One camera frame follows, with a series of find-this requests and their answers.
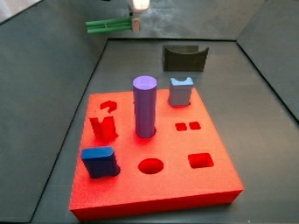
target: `blue block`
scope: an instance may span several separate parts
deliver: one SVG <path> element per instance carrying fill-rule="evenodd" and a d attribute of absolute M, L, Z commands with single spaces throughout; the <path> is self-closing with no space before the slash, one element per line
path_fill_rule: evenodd
<path fill-rule="evenodd" d="M 81 150 L 81 161 L 92 179 L 100 177 L 115 177 L 120 173 L 115 150 L 112 147 L 87 148 Z"/>
<path fill-rule="evenodd" d="M 191 102 L 192 94 L 192 78 L 188 77 L 185 80 L 179 81 L 171 78 L 171 93 L 169 93 L 169 104 L 171 106 L 187 106 Z"/>

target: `purple cylinder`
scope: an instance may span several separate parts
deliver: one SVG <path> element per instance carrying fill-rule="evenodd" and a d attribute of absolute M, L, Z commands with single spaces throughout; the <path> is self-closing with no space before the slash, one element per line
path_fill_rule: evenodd
<path fill-rule="evenodd" d="M 139 76 L 133 80 L 135 133 L 148 138 L 155 135 L 156 79 Z"/>

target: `square hole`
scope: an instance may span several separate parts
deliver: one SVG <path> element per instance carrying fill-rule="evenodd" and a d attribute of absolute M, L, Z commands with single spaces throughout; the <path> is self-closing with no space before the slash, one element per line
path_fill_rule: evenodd
<path fill-rule="evenodd" d="M 201 128 L 201 126 L 197 122 L 189 122 L 189 126 L 191 126 L 192 130 L 199 130 Z"/>
<path fill-rule="evenodd" d="M 191 154 L 188 155 L 188 159 L 192 169 L 213 166 L 209 153 Z"/>
<path fill-rule="evenodd" d="M 184 122 L 177 122 L 175 124 L 175 128 L 176 128 L 177 131 L 183 131 L 183 130 L 187 130 L 187 125 L 185 125 Z"/>

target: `round hole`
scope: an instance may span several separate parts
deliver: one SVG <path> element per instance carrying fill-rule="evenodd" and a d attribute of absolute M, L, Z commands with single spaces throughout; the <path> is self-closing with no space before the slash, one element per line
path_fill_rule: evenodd
<path fill-rule="evenodd" d="M 147 158 L 137 166 L 137 169 L 144 174 L 156 174 L 164 168 L 164 163 L 157 158 Z"/>

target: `red foam base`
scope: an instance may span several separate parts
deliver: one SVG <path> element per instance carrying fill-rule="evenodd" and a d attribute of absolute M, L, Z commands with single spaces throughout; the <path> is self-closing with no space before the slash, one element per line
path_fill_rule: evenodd
<path fill-rule="evenodd" d="M 108 145 L 116 151 L 120 173 L 91 179 L 79 153 L 69 210 L 80 221 L 228 204 L 243 191 L 197 91 L 191 92 L 191 105 L 179 108 L 169 106 L 168 95 L 169 90 L 157 90 L 156 133 L 148 139 L 135 132 L 132 92 L 89 97 L 80 149 L 107 145 L 93 136 L 89 114 L 101 102 L 116 102 L 111 115 L 119 137 Z M 187 129 L 177 130 L 176 123 L 185 123 Z M 139 166 L 148 158 L 161 160 L 163 169 Z"/>

